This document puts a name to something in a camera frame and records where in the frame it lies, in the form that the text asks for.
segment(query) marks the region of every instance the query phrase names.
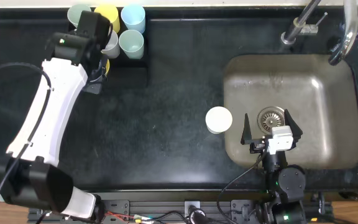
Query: faucet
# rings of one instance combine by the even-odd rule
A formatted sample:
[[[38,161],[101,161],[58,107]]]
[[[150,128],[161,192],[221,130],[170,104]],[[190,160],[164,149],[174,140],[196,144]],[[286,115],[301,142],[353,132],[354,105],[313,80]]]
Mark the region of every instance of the faucet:
[[[318,24],[327,15],[319,20],[316,25],[306,24],[306,20],[310,14],[317,7],[321,0],[311,0],[310,3],[302,11],[301,15],[293,20],[287,32],[281,35],[281,40],[286,45],[292,45],[296,41],[298,35],[316,34],[318,31]],[[337,65],[350,51],[354,40],[356,39],[358,30],[358,15],[356,0],[343,0],[345,12],[345,34],[340,46],[330,56],[328,63],[330,65]]]

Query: sink basin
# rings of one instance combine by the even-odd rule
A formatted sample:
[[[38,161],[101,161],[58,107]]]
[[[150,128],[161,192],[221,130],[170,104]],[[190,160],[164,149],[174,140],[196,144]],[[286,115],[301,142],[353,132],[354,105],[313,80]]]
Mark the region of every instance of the sink basin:
[[[328,55],[243,55],[224,75],[224,106],[232,126],[224,133],[226,151],[250,167],[257,154],[240,144],[248,113],[253,138],[283,125],[288,109],[303,130],[288,164],[307,169],[347,169],[358,164],[358,104],[351,68],[328,64]]]

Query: drain strainer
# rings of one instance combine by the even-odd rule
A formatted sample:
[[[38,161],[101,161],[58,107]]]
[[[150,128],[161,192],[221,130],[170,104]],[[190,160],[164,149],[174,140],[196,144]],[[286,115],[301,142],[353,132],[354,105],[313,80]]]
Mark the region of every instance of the drain strainer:
[[[284,110],[277,106],[269,106],[259,112],[258,125],[265,134],[270,134],[272,128],[284,126]]]

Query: countertop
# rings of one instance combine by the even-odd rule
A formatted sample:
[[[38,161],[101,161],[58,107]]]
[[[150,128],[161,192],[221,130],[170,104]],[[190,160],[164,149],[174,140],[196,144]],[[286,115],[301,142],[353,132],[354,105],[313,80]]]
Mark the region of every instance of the countertop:
[[[328,40],[341,36],[343,11],[319,8],[310,22],[325,11],[329,15],[317,36],[299,37],[283,48],[280,34],[300,8],[147,9],[148,87],[81,93],[62,140],[59,168],[84,190],[224,187],[244,168],[230,160],[224,134],[211,134],[204,118],[223,105],[226,64],[244,54],[328,54]],[[0,11],[0,63],[40,66],[46,40],[67,29],[64,9]],[[346,61],[358,94],[358,40]],[[0,155],[20,130],[39,79],[23,68],[0,71]],[[306,183],[307,190],[358,190],[358,166],[306,170]],[[252,170],[232,187],[263,190],[264,177]]]

